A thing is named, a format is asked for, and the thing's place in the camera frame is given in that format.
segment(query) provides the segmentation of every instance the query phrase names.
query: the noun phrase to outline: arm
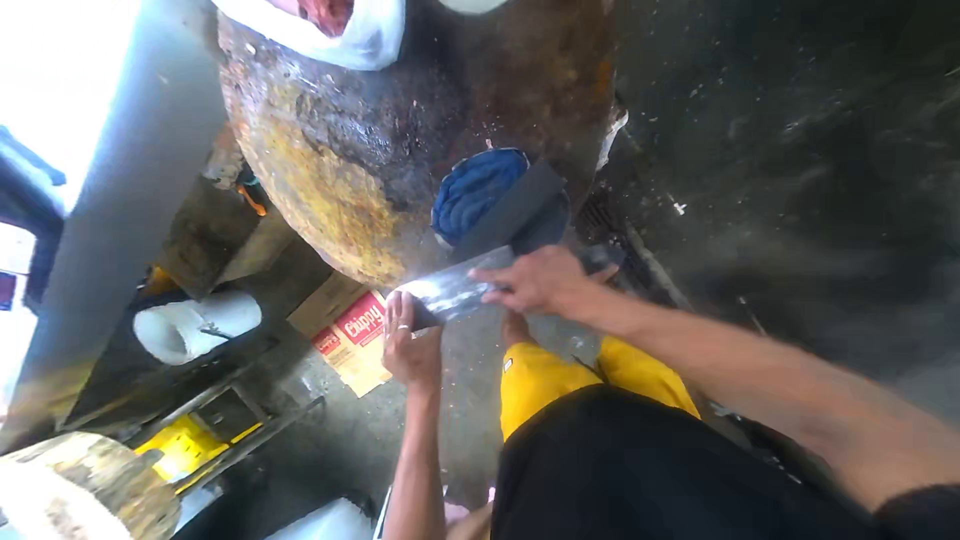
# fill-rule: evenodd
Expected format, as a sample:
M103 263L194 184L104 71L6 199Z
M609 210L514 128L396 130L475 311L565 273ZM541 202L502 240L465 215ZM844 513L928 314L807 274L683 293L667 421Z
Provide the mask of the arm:
M387 300L383 364L407 386L406 427L384 523L384 538L388 540L445 536L437 447L441 329L430 329L415 339L410 333L413 312L410 293L392 294Z
M960 434L883 387L795 347L591 281L566 249L549 247L508 269L476 271L509 292L489 302L543 309L624 339L712 399L820 455L860 503L960 482Z

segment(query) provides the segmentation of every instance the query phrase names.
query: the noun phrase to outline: black cloth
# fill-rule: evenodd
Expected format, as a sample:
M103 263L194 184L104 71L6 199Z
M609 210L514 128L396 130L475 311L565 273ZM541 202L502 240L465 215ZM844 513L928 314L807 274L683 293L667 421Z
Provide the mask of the black cloth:
M507 440L492 538L957 538L958 503L955 488L925 490L869 520L686 412L597 384Z

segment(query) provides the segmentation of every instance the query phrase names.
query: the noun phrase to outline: knife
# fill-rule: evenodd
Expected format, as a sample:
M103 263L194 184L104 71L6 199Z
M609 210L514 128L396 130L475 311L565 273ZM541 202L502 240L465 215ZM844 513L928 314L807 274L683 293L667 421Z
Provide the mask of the knife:
M614 246L598 244L577 251L576 256L584 270L593 274L610 264L622 264L626 253ZM477 310L483 305L483 295L498 287L472 279L468 276L469 271L473 268L506 268L515 260L514 250L502 246L397 287L397 292L409 292L415 299L411 330L440 326Z

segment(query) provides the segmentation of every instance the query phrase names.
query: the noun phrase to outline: white plastic bag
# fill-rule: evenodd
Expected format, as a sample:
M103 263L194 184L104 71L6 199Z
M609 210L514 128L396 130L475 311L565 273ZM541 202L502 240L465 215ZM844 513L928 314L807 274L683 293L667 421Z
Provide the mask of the white plastic bag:
M213 0L240 24L298 53L348 69L375 71L396 61L403 39L405 0L355 0L344 33L329 37L312 22L267 0Z

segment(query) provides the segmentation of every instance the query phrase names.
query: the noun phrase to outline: yellow pants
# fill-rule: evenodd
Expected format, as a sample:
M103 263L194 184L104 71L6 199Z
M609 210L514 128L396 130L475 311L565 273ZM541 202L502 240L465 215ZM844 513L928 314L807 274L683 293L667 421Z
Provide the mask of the yellow pants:
M640 349L607 336L597 364L610 384L700 418L680 376ZM503 356L500 380L503 440L554 400L599 383L602 381L593 372L578 363L564 363L533 343L515 344Z

